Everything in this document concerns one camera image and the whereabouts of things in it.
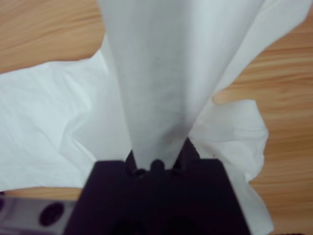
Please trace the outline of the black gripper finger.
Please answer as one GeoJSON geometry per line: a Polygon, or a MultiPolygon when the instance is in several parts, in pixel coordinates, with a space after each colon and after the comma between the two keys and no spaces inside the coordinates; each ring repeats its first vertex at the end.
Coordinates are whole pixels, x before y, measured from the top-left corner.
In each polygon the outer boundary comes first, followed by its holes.
{"type": "Polygon", "coordinates": [[[200,155],[197,152],[195,146],[192,144],[189,138],[184,142],[184,145],[175,161],[172,168],[173,173],[192,173],[192,166],[194,162],[197,163],[200,160],[200,155]]]}
{"type": "Polygon", "coordinates": [[[125,168],[127,174],[130,176],[142,176],[144,174],[144,169],[137,168],[132,150],[125,160],[125,168]]]}

